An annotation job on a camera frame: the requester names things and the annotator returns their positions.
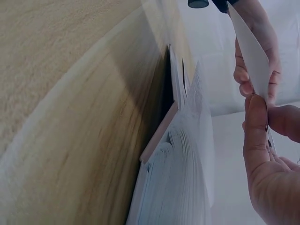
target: hand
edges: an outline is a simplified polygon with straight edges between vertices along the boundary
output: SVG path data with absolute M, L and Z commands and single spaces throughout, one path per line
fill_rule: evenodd
M 300 224 L 300 167 L 268 153 L 265 101 L 251 95 L 245 101 L 246 121 L 243 155 L 251 203 L 268 225 Z M 269 125 L 276 132 L 300 142 L 300 109 L 269 109 Z
M 251 29 L 269 59 L 272 74 L 270 75 L 268 103 L 273 105 L 275 104 L 276 92 L 281 80 L 281 65 L 276 33 L 258 0 L 239 0 L 233 7 Z M 237 40 L 235 41 L 235 60 L 234 79 L 240 84 L 240 93 L 247 97 L 254 93 L 254 90 L 249 81 L 245 62 Z

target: paper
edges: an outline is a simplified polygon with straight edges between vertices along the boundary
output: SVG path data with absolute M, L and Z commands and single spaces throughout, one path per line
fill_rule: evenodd
M 181 82 L 183 86 L 188 84 L 183 77 Z M 197 64 L 182 109 L 177 111 L 149 159 L 143 160 L 148 158 L 148 147 L 141 156 L 127 225 L 211 224 L 214 149 L 204 86 Z
M 180 65 L 171 45 L 169 45 L 169 51 L 171 61 L 173 96 L 174 100 L 178 102 L 178 109 L 181 110 L 187 100 L 187 95 L 183 84 L 183 70 L 180 69 Z
M 254 91 L 257 95 L 263 97 L 267 103 L 271 75 L 268 57 L 249 27 L 229 3 L 228 9 Z M 275 151 L 269 126 L 267 126 L 267 133 L 271 147 Z

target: sheet of paper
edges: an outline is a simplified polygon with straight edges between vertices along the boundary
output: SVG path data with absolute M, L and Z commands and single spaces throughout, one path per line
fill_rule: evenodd
M 228 9 L 254 91 L 268 102 L 269 80 L 271 75 L 268 57 L 252 31 L 229 3 Z M 269 141 L 275 151 L 269 126 L 267 126 L 267 131 Z
M 177 61 L 172 46 L 169 45 L 170 61 L 171 61 L 171 76 L 174 100 L 178 102 L 179 110 L 184 106 L 187 95 L 183 85 L 183 71 Z

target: paper stack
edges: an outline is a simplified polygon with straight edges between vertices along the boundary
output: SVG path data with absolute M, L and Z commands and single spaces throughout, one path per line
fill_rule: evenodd
M 210 223 L 213 134 L 200 65 L 189 85 L 169 50 L 174 103 L 141 155 L 127 225 Z

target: wood grain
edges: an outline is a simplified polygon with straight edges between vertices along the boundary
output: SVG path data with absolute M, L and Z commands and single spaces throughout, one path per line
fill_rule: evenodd
M 177 5 L 0 8 L 0 222 L 123 224 L 159 121 L 166 45 L 194 69 Z

